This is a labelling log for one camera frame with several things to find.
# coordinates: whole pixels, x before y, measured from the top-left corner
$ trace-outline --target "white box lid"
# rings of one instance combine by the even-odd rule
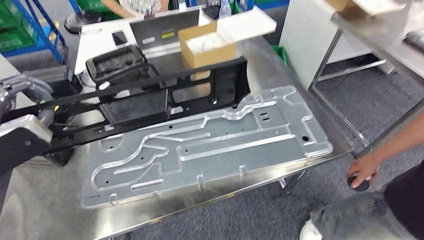
[[[218,19],[216,31],[228,42],[251,39],[272,33],[277,22],[255,6],[252,10]]]

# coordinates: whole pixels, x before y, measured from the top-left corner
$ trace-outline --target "gray carpet floor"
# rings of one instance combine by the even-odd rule
[[[73,11],[67,1],[41,0],[51,17],[59,22]],[[271,9],[268,14],[278,21],[276,33],[267,36],[277,44],[286,8]],[[65,33],[70,63],[75,60],[78,37]],[[56,65],[49,52],[38,52],[9,58],[19,70],[46,68]],[[337,63],[352,64],[349,61]],[[424,97],[424,89],[400,75],[381,73],[376,68],[355,72],[320,82],[318,88],[345,116],[372,140],[385,128]],[[340,128],[350,136],[355,151],[362,149],[344,125],[331,114]],[[417,165],[424,149],[417,147],[401,154],[380,168],[380,175],[370,191]],[[296,240],[312,209],[346,199],[356,194],[346,184],[345,172],[352,156],[320,165],[309,170],[289,196],[283,196],[278,183],[208,204],[142,227],[120,236],[121,240]],[[0,204],[3,204],[10,173],[0,176]]]

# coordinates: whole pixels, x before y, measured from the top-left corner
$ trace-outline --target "stainless steel table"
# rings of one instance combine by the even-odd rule
[[[301,173],[307,168],[349,154],[353,147],[318,103],[292,77],[281,59],[262,38],[241,42],[237,50],[247,60],[247,76],[252,92],[293,85],[313,112],[333,145],[330,155],[262,172],[231,177],[210,184],[209,189],[187,189],[165,193],[114,207],[84,209],[81,193],[87,145],[78,147],[69,163],[58,169],[16,168],[10,179],[0,215],[0,239],[94,240],[107,239],[154,224],[174,213],[249,191]]]
[[[415,49],[413,46],[403,42],[408,32],[424,28],[424,2],[409,1],[406,7],[401,11],[381,14],[374,17],[370,17],[360,10],[343,14],[334,13],[331,17],[331,21],[338,25],[339,29],[322,60],[320,68],[309,90],[314,92],[324,103],[326,103],[364,144],[366,148],[358,154],[358,157],[360,157],[372,151],[393,131],[398,129],[402,123],[413,117],[414,113],[424,107],[424,99],[419,101],[411,110],[392,124],[371,144],[368,144],[365,137],[331,104],[323,93],[315,87],[315,84],[336,47],[342,32],[346,31],[370,47],[376,55],[393,64],[400,73],[411,77],[424,86],[424,51]]]

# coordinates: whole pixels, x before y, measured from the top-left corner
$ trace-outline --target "metal table leg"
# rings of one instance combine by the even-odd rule
[[[424,108],[424,98],[421,99],[417,104],[415,104],[409,111],[407,111],[403,116],[401,116],[397,121],[395,121],[391,126],[389,126],[382,134],[380,134],[370,145],[364,148],[360,153],[358,153],[355,158],[363,157],[364,155],[370,153],[374,148],[378,147],[387,137],[389,137],[393,132],[399,130],[403,123],[406,121],[415,118],[415,113]]]
[[[290,176],[286,179],[281,178],[280,180],[278,180],[279,184],[284,189],[283,193],[285,195],[289,195],[290,192],[293,190],[293,188],[296,186],[296,184],[299,182],[299,180],[303,177],[305,173],[306,173],[306,170],[303,172],[297,173],[293,176]]]
[[[367,147],[370,143],[367,141],[367,139],[364,137],[364,135],[362,135],[362,133],[360,131],[358,131],[358,129],[356,129],[356,127],[334,106],[331,104],[331,102],[323,95],[322,92],[320,92],[316,87],[315,84],[318,82],[319,79],[322,79],[323,77],[325,79],[328,79],[329,77],[323,76],[321,77],[321,74],[323,73],[323,70],[325,68],[325,66],[327,65],[327,62],[330,59],[330,56],[332,55],[334,48],[336,48],[337,43],[339,42],[340,37],[343,34],[343,30],[341,28],[337,29],[337,32],[334,35],[333,40],[330,43],[330,46],[328,47],[327,52],[324,55],[324,58],[322,59],[321,64],[318,67],[318,70],[316,71],[315,76],[312,79],[312,83],[309,86],[309,91],[310,92],[314,92],[323,102],[324,104],[326,104],[331,111],[333,111],[338,117],[340,117],[340,119],[342,120],[342,122],[346,125],[346,127],[359,139],[359,141],[365,146]],[[374,63],[371,65],[366,65],[364,67],[358,67],[359,70],[361,69],[366,69],[366,68],[370,68],[371,66],[377,66],[377,65],[381,65],[383,63],[385,63],[385,60],[379,61],[378,63]],[[343,73],[336,73],[336,76],[341,76],[344,74],[348,74],[348,73],[353,73],[356,72],[358,70],[356,69],[348,69],[347,71],[343,72]]]

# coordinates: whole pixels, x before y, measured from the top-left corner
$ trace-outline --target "cable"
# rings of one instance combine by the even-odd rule
[[[90,84],[87,84],[87,83],[85,83],[85,82],[83,81],[83,74],[84,74],[84,71],[82,71],[82,72],[78,75],[78,77],[79,77],[79,82],[80,82],[83,86],[85,86],[85,87],[87,87],[87,88],[95,89],[95,88],[96,88],[96,86],[95,86],[95,85],[90,85]]]

